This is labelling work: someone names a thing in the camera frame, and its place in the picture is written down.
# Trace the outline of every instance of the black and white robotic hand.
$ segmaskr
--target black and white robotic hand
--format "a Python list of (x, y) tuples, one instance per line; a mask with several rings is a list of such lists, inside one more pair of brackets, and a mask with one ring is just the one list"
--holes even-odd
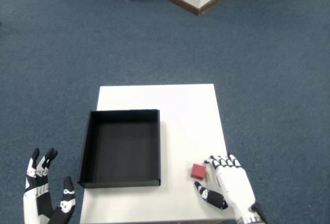
[(248, 176), (238, 160), (232, 155), (211, 156), (204, 161), (213, 166), (222, 194), (204, 188), (199, 182), (195, 186), (202, 198), (220, 208), (232, 207), (237, 224), (267, 223), (251, 188)]
[(25, 224), (67, 224), (70, 221), (76, 205), (71, 178), (64, 179), (62, 200), (55, 210), (48, 191), (47, 174), (56, 155), (57, 151), (51, 148), (37, 165), (39, 149), (36, 148), (29, 161), (23, 196)]

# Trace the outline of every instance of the black box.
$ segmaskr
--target black box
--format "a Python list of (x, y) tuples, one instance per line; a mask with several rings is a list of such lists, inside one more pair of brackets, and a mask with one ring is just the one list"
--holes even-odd
[(159, 110), (92, 111), (78, 178), (84, 188), (159, 186)]

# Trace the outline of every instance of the red block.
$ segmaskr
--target red block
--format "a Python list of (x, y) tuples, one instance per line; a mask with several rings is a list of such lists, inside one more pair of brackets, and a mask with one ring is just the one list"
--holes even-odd
[(190, 176), (195, 179), (203, 180), (203, 178), (205, 177), (205, 170), (205, 166), (193, 164)]

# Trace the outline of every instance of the white tabletop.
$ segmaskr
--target white tabletop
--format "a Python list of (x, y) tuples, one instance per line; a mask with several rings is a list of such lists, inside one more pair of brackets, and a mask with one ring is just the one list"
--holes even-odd
[[(97, 110), (159, 109), (161, 185), (85, 189), (81, 224), (220, 220), (234, 217), (204, 202), (190, 177), (193, 163), (225, 155), (214, 86), (102, 86)], [(211, 168), (201, 182), (220, 191)]]

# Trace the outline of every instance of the white robotic hand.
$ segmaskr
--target white robotic hand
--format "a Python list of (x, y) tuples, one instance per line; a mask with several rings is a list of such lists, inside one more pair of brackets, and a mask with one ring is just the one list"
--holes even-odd
[(223, 194), (207, 190), (198, 182), (195, 182), (205, 201), (220, 209), (225, 209), (227, 205), (232, 207), (238, 224), (267, 223), (259, 205), (255, 204), (256, 200), (248, 176), (233, 155), (230, 154), (226, 157), (211, 156), (204, 163), (212, 165), (216, 170), (216, 177)]
[(74, 188), (70, 177), (64, 179), (64, 191), (60, 205), (53, 210), (48, 191), (48, 169), (57, 151), (51, 148), (37, 165), (39, 149), (36, 148), (26, 172), (23, 196), (25, 224), (67, 224), (75, 207)]

